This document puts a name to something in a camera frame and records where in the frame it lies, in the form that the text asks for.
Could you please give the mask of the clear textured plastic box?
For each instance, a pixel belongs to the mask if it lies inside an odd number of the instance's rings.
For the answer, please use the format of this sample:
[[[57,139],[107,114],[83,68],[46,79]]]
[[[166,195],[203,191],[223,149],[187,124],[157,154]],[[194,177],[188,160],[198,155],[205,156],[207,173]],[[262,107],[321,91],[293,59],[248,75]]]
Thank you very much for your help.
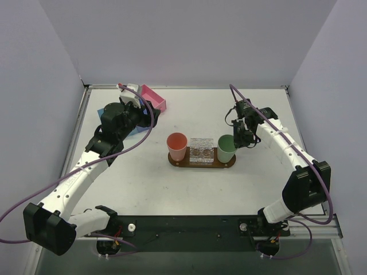
[[[211,163],[214,160],[214,142],[208,138],[190,139],[190,162]]]

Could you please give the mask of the pink plastic cup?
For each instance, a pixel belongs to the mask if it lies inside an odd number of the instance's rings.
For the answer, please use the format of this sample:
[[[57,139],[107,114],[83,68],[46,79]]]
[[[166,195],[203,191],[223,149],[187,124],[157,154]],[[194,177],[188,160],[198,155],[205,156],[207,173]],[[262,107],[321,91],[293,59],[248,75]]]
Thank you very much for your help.
[[[167,137],[166,143],[171,158],[176,162],[182,161],[185,157],[188,145],[187,137],[180,132],[175,132]]]

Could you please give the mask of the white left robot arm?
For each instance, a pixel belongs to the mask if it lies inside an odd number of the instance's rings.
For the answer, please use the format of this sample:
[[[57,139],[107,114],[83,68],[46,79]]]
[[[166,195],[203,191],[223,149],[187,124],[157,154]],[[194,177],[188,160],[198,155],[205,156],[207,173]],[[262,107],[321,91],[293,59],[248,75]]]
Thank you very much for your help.
[[[25,207],[27,239],[60,256],[79,237],[95,231],[113,235],[118,228],[115,211],[105,206],[78,215],[72,215],[72,211],[95,179],[111,166],[116,154],[123,151],[123,141],[130,132],[136,127],[155,127],[160,113],[152,104],[142,107],[135,107],[133,103],[106,105],[101,124],[70,176],[38,204]]]

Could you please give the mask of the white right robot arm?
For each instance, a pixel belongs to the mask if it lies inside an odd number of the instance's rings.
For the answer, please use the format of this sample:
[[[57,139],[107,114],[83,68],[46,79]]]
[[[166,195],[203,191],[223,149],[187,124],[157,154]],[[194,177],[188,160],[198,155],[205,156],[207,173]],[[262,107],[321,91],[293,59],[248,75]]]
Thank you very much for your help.
[[[278,223],[301,211],[327,201],[330,191],[331,167],[310,156],[283,127],[269,107],[253,109],[250,101],[240,100],[232,120],[236,148],[252,148],[263,142],[290,173],[281,198],[260,210],[267,223]]]

